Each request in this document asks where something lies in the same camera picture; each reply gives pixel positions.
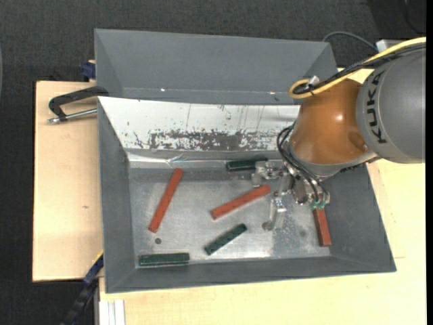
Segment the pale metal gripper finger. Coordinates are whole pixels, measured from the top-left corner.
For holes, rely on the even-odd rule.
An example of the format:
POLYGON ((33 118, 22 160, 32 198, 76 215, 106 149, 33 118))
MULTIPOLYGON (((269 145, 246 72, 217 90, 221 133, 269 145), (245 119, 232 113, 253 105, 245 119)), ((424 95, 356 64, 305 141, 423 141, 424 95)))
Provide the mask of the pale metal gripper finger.
POLYGON ((256 161, 252 174, 252 185, 260 186, 263 180, 279 179, 287 174, 286 168, 280 163, 271 160, 256 161))
POLYGON ((271 200, 269 218, 262 224, 263 230, 273 231, 279 230, 283 227, 285 217, 287 213, 287 207, 283 203, 281 197, 275 197, 271 200))

